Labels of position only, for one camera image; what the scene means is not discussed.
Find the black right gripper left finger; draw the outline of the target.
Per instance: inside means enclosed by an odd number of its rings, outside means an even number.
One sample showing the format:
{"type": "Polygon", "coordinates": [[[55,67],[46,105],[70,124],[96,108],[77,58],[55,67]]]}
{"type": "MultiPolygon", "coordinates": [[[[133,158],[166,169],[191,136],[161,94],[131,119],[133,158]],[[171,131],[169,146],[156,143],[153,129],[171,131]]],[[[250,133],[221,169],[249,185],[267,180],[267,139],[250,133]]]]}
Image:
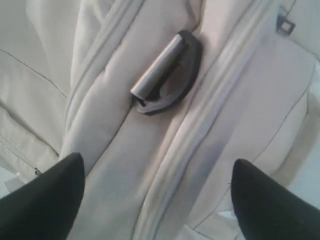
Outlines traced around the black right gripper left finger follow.
{"type": "Polygon", "coordinates": [[[65,240],[85,190],[84,160],[71,153],[0,200],[2,240],[65,240]]]}

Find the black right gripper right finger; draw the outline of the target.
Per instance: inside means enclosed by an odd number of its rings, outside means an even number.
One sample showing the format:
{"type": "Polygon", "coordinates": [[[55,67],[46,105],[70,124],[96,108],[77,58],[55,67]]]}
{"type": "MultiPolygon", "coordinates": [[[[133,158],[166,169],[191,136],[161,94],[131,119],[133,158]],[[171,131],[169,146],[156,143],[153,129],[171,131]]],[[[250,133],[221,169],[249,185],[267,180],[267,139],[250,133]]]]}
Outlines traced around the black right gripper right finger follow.
{"type": "Polygon", "coordinates": [[[237,159],[231,201],[246,240],[318,240],[320,211],[250,161],[237,159]]]}

